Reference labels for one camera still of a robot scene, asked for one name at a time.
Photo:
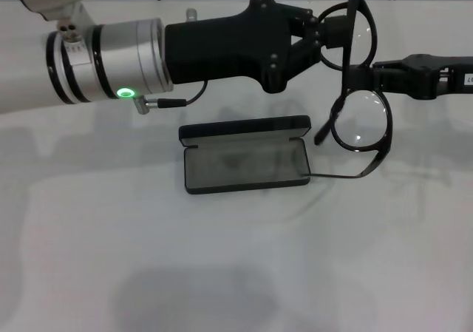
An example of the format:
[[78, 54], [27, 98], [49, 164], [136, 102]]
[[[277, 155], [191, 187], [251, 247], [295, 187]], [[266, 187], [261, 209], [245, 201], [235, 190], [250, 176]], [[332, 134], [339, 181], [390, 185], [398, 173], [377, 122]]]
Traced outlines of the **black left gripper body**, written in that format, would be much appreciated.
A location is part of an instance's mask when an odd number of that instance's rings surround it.
[[165, 63], [174, 84], [248, 77], [279, 93], [287, 86], [290, 47], [288, 17], [274, 0], [250, 0], [235, 16], [165, 28]]

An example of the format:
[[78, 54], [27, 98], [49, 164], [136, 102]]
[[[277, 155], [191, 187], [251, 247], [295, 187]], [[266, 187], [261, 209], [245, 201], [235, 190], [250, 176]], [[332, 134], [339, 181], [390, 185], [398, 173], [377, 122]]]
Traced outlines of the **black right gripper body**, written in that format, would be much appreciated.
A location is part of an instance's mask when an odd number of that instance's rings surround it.
[[403, 93], [415, 100], [441, 95], [472, 94], [472, 57], [410, 55], [401, 62], [406, 72]]

